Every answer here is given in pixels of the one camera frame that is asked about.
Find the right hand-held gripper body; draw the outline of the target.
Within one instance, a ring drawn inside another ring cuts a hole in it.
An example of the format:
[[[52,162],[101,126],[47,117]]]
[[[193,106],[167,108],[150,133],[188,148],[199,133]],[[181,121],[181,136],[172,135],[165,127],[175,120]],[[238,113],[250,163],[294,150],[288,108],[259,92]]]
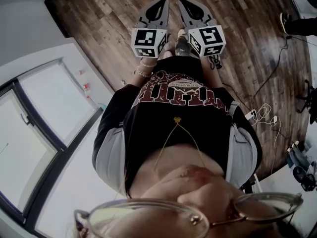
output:
[[[199,57],[219,55],[226,45],[224,32],[221,25],[216,25],[213,18],[207,20],[185,20],[184,30],[188,43]]]

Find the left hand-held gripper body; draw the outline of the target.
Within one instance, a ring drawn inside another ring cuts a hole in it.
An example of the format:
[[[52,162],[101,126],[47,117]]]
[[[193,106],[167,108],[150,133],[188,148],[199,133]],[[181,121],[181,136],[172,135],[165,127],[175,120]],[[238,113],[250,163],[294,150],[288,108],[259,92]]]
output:
[[[131,48],[136,57],[159,58],[169,35],[168,18],[152,22],[140,18],[132,29]]]

